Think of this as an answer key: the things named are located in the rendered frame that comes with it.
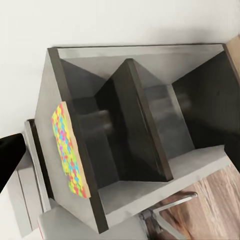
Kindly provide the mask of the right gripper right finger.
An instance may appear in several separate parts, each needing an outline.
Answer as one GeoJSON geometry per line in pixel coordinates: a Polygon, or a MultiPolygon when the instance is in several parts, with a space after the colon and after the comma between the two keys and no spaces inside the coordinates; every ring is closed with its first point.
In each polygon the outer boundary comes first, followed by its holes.
{"type": "Polygon", "coordinates": [[[224,151],[240,173],[240,135],[228,133],[225,141],[224,151]]]}

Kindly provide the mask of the jigsaw puzzle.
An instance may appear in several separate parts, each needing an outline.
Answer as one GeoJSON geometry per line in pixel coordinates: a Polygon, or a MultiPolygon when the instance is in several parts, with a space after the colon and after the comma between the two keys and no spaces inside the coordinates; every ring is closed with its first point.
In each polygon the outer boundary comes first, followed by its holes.
{"type": "Polygon", "coordinates": [[[72,121],[65,101],[60,103],[51,121],[58,151],[61,156],[63,171],[66,175],[69,175],[71,179],[69,188],[71,192],[89,199],[91,193],[85,177],[76,137],[72,129],[72,121]]]}

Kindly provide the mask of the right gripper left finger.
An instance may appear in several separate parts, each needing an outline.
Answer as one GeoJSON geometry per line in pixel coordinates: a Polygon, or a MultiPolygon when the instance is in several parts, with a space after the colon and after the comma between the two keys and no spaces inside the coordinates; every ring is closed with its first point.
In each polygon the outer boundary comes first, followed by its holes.
{"type": "Polygon", "coordinates": [[[0,138],[0,193],[25,153],[26,144],[22,133],[0,138]]]}

